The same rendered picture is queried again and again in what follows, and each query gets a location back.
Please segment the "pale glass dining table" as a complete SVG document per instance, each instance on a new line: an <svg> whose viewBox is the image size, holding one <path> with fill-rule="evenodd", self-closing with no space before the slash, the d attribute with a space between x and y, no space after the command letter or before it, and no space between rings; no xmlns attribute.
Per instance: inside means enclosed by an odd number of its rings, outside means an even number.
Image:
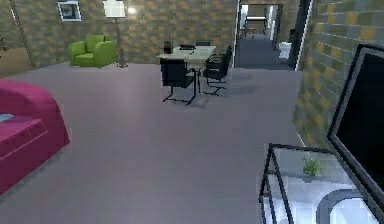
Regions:
<svg viewBox="0 0 384 224"><path fill-rule="evenodd" d="M161 82L169 87L187 87L195 83L200 92L201 69L213 55L215 46L182 45L171 49L169 53L157 56L160 62Z"/></svg>

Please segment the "white shade floor lamp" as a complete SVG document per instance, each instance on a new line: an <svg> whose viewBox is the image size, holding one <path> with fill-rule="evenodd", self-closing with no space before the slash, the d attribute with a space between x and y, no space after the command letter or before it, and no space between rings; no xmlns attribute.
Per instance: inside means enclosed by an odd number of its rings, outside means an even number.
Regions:
<svg viewBox="0 0 384 224"><path fill-rule="evenodd" d="M119 27L119 18L125 17L125 7L123 0L104 0L103 1L103 7L105 11L105 17L106 18L113 18L116 24L116 39L117 39L117 45L118 45L118 64L117 66L119 68L125 68L127 67L127 63L124 59L124 51L122 49L122 41L121 41L121 34L120 34L120 27Z"/></svg>

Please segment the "small green house plant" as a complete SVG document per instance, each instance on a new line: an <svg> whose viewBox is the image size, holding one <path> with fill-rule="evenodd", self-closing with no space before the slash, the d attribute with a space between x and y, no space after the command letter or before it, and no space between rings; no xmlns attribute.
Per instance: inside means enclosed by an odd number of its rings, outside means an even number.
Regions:
<svg viewBox="0 0 384 224"><path fill-rule="evenodd" d="M322 171L319 161L313 157L304 158L303 163L304 163L303 173L306 175L314 176L314 175L320 174Z"/></svg>

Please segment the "black room door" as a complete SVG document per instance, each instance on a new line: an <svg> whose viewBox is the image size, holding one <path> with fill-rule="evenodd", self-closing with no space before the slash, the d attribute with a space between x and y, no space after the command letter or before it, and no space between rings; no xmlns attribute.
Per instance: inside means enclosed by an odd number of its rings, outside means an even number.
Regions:
<svg viewBox="0 0 384 224"><path fill-rule="evenodd" d="M291 37L290 55L287 61L288 66L292 69L295 69L297 64L298 54L300 51L301 40L305 28L310 1L311 0L300 0L294 33Z"/></svg>

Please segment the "magenta sofa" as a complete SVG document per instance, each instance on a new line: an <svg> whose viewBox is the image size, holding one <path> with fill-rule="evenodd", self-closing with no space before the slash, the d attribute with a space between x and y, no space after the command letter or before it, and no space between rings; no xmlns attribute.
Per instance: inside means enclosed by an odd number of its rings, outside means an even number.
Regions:
<svg viewBox="0 0 384 224"><path fill-rule="evenodd" d="M46 89L0 80L0 194L70 143L59 106Z"/></svg>

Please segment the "black television set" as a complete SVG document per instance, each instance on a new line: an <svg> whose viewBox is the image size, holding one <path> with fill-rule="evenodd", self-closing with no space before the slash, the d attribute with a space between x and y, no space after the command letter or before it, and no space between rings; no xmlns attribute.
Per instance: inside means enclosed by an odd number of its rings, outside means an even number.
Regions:
<svg viewBox="0 0 384 224"><path fill-rule="evenodd" d="M384 211L384 47L357 46L327 140Z"/></svg>

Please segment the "tan wooden cabinet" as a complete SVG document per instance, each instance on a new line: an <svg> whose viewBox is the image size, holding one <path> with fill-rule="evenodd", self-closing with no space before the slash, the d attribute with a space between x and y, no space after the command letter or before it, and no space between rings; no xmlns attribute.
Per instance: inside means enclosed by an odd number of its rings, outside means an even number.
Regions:
<svg viewBox="0 0 384 224"><path fill-rule="evenodd" d="M0 51L0 78L23 73L32 69L24 47Z"/></svg>

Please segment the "black frame glass stand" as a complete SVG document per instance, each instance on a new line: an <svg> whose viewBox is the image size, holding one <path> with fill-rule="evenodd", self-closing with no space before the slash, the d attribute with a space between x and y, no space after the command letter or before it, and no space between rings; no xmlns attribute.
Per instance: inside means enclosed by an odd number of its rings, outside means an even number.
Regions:
<svg viewBox="0 0 384 224"><path fill-rule="evenodd" d="M306 157L319 161L320 174L303 173ZM262 224L384 224L384 211L326 149L270 143L258 201Z"/></svg>

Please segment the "white framed wall picture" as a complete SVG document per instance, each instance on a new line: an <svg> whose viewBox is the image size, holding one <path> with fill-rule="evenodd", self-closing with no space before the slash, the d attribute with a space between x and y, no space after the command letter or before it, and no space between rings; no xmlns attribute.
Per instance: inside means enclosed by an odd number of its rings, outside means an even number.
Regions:
<svg viewBox="0 0 384 224"><path fill-rule="evenodd" d="M63 22L79 22L82 20L78 0L61 0L57 2L60 19Z"/></svg>

